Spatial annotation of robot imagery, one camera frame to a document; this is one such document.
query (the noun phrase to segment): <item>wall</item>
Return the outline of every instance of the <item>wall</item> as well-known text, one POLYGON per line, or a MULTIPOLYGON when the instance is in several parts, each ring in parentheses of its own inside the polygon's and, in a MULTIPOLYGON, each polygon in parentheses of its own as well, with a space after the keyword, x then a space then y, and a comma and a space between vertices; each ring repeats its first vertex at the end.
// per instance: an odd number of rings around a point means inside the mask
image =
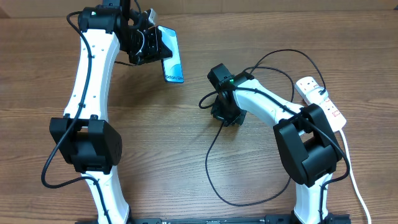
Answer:
MULTIPOLYGON (((159 14, 392 10, 398 0, 138 0, 159 14)), ((0 17, 60 17, 102 0, 0 0, 0 17)))

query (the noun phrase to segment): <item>blue smartphone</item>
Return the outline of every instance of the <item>blue smartphone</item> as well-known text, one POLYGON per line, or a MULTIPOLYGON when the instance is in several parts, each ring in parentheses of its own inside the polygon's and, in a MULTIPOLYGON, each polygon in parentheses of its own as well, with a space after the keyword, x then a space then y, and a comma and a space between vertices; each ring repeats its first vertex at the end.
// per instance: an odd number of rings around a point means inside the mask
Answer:
POLYGON ((183 83, 180 51, 178 50, 177 33, 175 30, 157 26, 162 33, 162 42, 173 52, 173 56, 162 59, 164 80, 166 82, 183 83))

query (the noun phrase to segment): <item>power outlet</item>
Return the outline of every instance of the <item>power outlet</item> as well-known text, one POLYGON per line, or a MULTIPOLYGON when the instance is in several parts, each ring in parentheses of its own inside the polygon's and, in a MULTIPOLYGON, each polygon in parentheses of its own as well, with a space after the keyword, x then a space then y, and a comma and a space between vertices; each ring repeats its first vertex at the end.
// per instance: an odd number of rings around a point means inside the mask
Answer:
POLYGON ((330 100, 328 92, 326 91, 321 95, 320 92, 324 90, 324 88, 320 87, 314 78, 305 77, 300 79, 297 81, 295 88, 302 96, 306 104, 310 105, 315 103, 322 108, 333 132, 341 130, 347 123, 347 120, 340 113, 335 104, 330 100))

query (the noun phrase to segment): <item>extension cord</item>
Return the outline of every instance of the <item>extension cord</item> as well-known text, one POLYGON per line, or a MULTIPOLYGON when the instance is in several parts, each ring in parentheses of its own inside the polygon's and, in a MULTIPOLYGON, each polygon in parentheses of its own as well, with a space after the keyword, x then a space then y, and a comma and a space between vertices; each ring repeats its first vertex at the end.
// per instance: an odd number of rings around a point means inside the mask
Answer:
POLYGON ((361 194, 359 193, 358 186, 356 185, 356 181, 354 178, 353 166, 351 165, 351 159, 349 158, 348 144, 347 144, 347 140, 345 138, 344 132, 343 132, 343 126, 347 123, 347 120, 340 113, 340 111, 337 109, 337 107, 331 102, 327 91, 325 91, 321 95, 321 92, 324 90, 324 88, 320 87, 318 85, 317 81, 315 81, 315 79, 313 77, 305 77, 305 78, 300 79, 295 84, 295 89, 302 96, 302 98, 304 99, 306 104, 310 105, 312 103, 315 103, 318 106, 320 106, 322 108, 323 112, 326 114, 326 118, 328 119, 328 122, 329 122, 333 132, 337 132, 337 131, 340 132, 341 138, 343 139, 344 147, 346 150, 348 162, 351 166, 349 175, 351 177, 351 181, 353 183, 356 196, 358 197, 358 199, 361 202, 361 205, 365 211, 366 218, 368 219, 368 224, 371 224, 372 223, 371 216, 370 216, 368 208, 366 207, 365 202, 362 199, 361 194))
POLYGON ((347 120, 329 99, 329 93, 325 91, 322 94, 324 88, 320 87, 314 78, 300 79, 295 84, 295 89, 308 105, 315 103, 322 108, 334 133, 341 130, 347 123, 347 120))

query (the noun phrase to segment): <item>wooden table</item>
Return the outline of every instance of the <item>wooden table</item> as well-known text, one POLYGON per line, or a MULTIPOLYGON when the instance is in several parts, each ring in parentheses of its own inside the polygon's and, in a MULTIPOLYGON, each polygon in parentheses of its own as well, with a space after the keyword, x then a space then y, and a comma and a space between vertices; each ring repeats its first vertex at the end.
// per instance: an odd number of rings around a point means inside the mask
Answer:
MULTIPOLYGON (((109 92, 109 122, 123 138, 119 177, 134 217, 261 217, 293 209, 294 184, 252 207, 231 207, 217 198, 206 178, 205 154, 220 122, 197 106, 213 91, 206 75, 215 65, 239 73, 272 50, 293 48, 314 59, 348 121, 354 173, 374 223, 397 223, 397 21, 397 11, 160 16, 160 24, 177 30, 185 83, 164 83, 160 62, 115 65, 109 92)), ((2 19, 0 29, 0 223, 95 219, 86 183, 52 190, 40 182, 54 147, 50 118, 62 116, 75 81, 78 36, 64 18, 2 19)), ((127 62, 127 55, 121 52, 118 60, 127 62)), ((294 80, 310 75, 320 82, 299 54, 273 55, 264 65, 294 80)), ((290 98, 283 75, 255 76, 290 98)), ((294 101, 302 103, 297 93, 294 101)), ((288 179, 272 128, 251 114, 242 126, 222 131, 209 170, 220 194, 236 203, 270 197, 288 179)), ((335 177, 344 170, 339 162, 335 177)), ((78 176, 58 153, 47 179, 55 184, 78 176)), ((349 179, 329 189, 329 211, 366 222, 349 179)))

